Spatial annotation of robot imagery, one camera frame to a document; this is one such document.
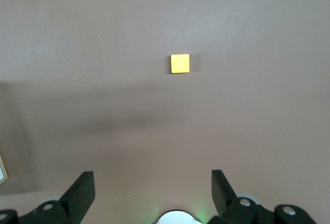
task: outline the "gray surface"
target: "gray surface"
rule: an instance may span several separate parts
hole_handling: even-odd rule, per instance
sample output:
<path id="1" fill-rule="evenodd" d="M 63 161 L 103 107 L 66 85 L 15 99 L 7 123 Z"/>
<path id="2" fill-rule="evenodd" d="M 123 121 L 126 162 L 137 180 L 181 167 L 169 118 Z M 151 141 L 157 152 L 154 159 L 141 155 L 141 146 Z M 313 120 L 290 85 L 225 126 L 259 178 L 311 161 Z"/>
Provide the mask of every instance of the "gray surface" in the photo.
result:
<path id="1" fill-rule="evenodd" d="M 328 222 L 329 17 L 329 0 L 0 0 L 2 205 L 94 170 L 85 223 L 205 222 L 221 168 Z M 190 73 L 169 74 L 175 53 Z"/>

